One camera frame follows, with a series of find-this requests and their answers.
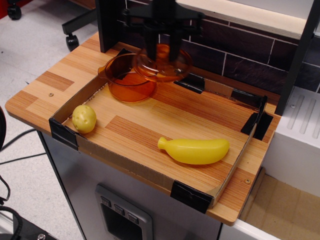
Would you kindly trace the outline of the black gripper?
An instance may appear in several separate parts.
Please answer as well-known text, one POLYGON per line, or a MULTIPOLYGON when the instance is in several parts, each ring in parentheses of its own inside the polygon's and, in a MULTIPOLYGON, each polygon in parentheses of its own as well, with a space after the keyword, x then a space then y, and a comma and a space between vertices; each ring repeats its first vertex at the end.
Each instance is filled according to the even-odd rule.
POLYGON ((124 27, 128 32, 144 35, 147 56, 156 60, 159 34, 169 35, 169 61, 180 54, 182 38, 202 33, 205 14, 178 3, 150 3, 124 9, 124 27))

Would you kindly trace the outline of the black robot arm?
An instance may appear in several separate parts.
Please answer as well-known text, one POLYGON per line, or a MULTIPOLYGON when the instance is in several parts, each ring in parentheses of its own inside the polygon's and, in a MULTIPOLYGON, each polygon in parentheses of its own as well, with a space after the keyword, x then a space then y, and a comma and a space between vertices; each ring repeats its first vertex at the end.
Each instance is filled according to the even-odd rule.
POLYGON ((169 36, 169 61, 180 53, 182 39, 201 35, 205 14, 179 5, 175 0, 153 0, 150 4, 123 11, 124 26, 143 36, 147 56, 155 60, 159 35, 169 36))

